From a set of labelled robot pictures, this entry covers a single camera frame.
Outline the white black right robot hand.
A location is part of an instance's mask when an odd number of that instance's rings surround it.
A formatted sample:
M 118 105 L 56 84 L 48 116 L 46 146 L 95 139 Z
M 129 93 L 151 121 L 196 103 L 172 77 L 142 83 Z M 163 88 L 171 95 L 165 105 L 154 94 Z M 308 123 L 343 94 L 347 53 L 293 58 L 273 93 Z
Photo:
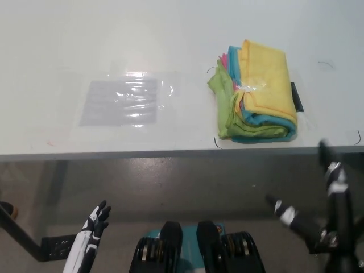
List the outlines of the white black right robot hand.
M 326 184 L 327 224 L 321 227 L 281 199 L 266 195 L 267 203 L 283 225 L 303 239 L 312 253 L 356 257 L 356 240 L 351 193 L 344 165 L 325 141 L 318 144 L 320 165 Z

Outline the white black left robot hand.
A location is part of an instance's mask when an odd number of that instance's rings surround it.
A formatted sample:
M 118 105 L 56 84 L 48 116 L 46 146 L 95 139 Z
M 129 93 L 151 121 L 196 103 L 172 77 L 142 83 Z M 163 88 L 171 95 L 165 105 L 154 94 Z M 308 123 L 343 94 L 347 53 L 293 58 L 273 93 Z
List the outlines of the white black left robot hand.
M 89 273 L 92 269 L 104 230 L 108 227 L 107 219 L 111 206 L 103 200 L 91 212 L 82 229 L 77 233 L 68 254 L 63 273 Z

